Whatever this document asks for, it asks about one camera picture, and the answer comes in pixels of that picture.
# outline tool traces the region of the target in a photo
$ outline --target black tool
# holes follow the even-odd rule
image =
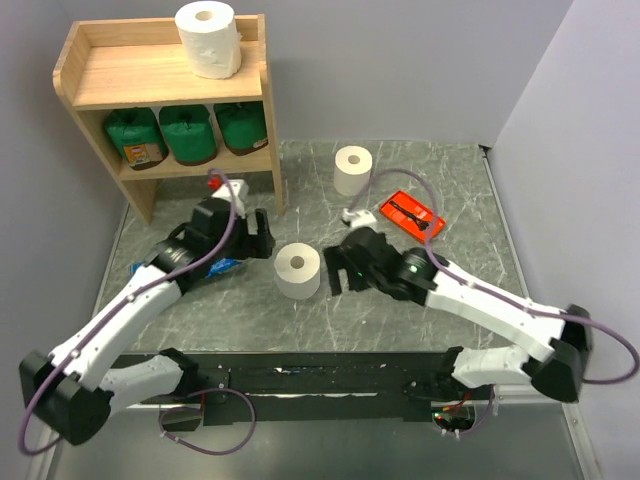
[[[418,228],[421,231],[426,230],[427,227],[429,226],[429,222],[427,222],[426,220],[422,220],[421,218],[418,218],[415,213],[411,213],[409,210],[406,210],[406,209],[402,208],[394,200],[391,200],[389,202],[389,205],[391,205],[393,208],[395,208],[396,210],[398,210],[399,212],[403,213],[408,218],[413,220],[416,223],[416,225],[418,225]]]

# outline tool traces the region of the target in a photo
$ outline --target red tray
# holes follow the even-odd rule
[[[403,191],[394,193],[384,202],[380,206],[380,213],[420,243],[424,243],[427,238],[429,224],[433,221],[433,212]],[[438,217],[436,222],[431,238],[438,235],[447,224],[441,217]]]

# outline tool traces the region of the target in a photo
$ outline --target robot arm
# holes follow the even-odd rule
[[[514,345],[504,348],[451,349],[456,354],[451,377],[467,388],[531,384],[553,399],[578,400],[592,348],[590,329],[513,308],[473,287],[489,286],[487,283],[437,256],[470,285],[462,284],[438,270],[423,248],[398,252],[387,243],[384,233],[376,232],[375,219],[369,212],[345,213],[343,219],[351,226],[351,232],[340,245],[324,250],[333,295],[342,293],[338,272],[346,270],[349,290],[373,287],[396,300],[408,300],[461,316],[513,342]],[[503,290],[500,293],[528,304],[532,310],[561,311]],[[567,312],[588,316],[588,312],[573,305]]]
[[[249,234],[244,202],[248,187],[242,180],[230,182],[236,198],[236,221],[229,240],[217,258],[159,283],[127,303],[82,352],[78,342],[110,312],[141,286],[203,258],[219,242],[230,214],[231,192],[226,186],[200,202],[188,223],[176,228],[158,243],[130,282],[91,322],[76,335],[54,348],[48,356],[32,352],[20,364],[25,404],[28,404],[44,378],[71,355],[71,362],[56,378],[35,413],[73,445],[84,443],[104,425],[110,415],[148,398],[186,395],[195,389],[197,365],[174,349],[160,352],[151,360],[124,369],[110,369],[118,356],[131,345],[156,315],[205,278],[220,258],[269,258],[275,245],[267,214],[255,212],[258,231]]]

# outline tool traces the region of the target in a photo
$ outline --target green bottle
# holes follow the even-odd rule
[[[204,105],[163,107],[160,127],[176,161],[182,165],[202,165],[218,153],[209,111]]]
[[[247,155],[268,143],[262,102],[217,103],[213,106],[222,138],[236,155]]]
[[[106,118],[104,128],[122,158],[134,170],[154,167],[169,154],[150,108],[114,110]]]

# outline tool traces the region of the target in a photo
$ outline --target toilet paper roll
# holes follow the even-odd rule
[[[373,159],[362,147],[343,147],[336,153],[333,185],[338,193],[353,196],[369,181]]]
[[[285,246],[273,265],[276,284],[286,297],[304,300],[320,287],[320,255],[305,243]]]
[[[188,3],[175,22],[193,73],[228,78],[238,71],[240,35],[233,8],[222,2]]]

